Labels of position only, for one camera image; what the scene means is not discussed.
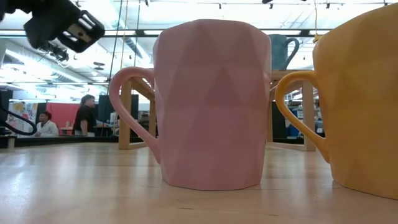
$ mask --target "desk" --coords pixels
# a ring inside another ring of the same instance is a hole
[[[148,148],[88,142],[16,152],[0,154],[1,223],[397,223],[398,201],[340,186],[318,152],[268,148],[261,185],[220,191],[166,184]]]
[[[16,136],[0,136],[0,149],[14,150]]]
[[[94,134],[96,137],[109,137],[113,134],[112,128],[110,126],[95,126]]]
[[[63,135],[67,135],[67,134],[68,134],[68,131],[72,131],[73,128],[72,128],[72,127],[69,127],[69,128],[60,128],[60,130],[62,131],[62,134],[63,134]]]

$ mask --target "geometric faceted mug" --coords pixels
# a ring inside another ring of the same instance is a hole
[[[398,199],[398,4],[369,11],[331,30],[313,50],[315,71],[278,83],[280,112],[330,163],[344,187]],[[319,94],[326,138],[285,106],[286,88],[310,81]]]
[[[164,30],[153,55],[153,70],[115,74],[109,97],[152,150],[163,179],[198,190],[259,184],[271,82],[268,36],[247,23],[201,19]],[[121,103],[120,86],[133,77],[155,89],[157,139]]]

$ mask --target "mug handle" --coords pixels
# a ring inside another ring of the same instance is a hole
[[[315,134],[309,127],[303,124],[286,106],[285,104],[285,92],[290,84],[296,81],[308,80],[313,86],[317,86],[314,71],[299,71],[292,72],[279,80],[279,83],[275,91],[275,101],[279,111],[295,126],[300,130],[314,145],[319,149],[323,158],[329,163],[329,153],[326,149],[325,138]]]
[[[285,42],[286,47],[289,45],[290,42],[294,42],[294,49],[293,49],[292,53],[287,57],[287,60],[283,66],[284,69],[287,68],[290,61],[293,59],[294,55],[296,55],[296,53],[299,51],[299,47],[300,47],[300,42],[296,38],[287,39]]]
[[[145,130],[127,111],[120,99],[119,90],[124,82],[129,82],[130,79],[138,77],[145,78],[154,88],[154,71],[147,68],[128,67],[118,71],[109,83],[109,99],[112,106],[121,119],[148,145],[156,161],[160,163],[160,151],[158,142],[147,130]]]

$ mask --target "pink mug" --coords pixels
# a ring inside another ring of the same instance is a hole
[[[133,77],[155,84],[159,138],[121,103]],[[170,185],[234,190],[261,181],[271,82],[271,42],[252,25],[200,19],[163,31],[154,69],[120,70],[109,97],[120,117],[152,150]]]

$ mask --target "man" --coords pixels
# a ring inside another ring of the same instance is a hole
[[[75,124],[73,124],[73,133],[77,136],[94,137],[94,126],[96,119],[93,113],[95,107],[95,97],[85,95],[80,101],[80,108],[76,113]]]
[[[58,128],[57,125],[50,121],[51,120],[51,113],[48,111],[44,111],[40,114],[39,120],[40,122],[37,123],[37,132],[35,137],[57,137],[58,136]]]

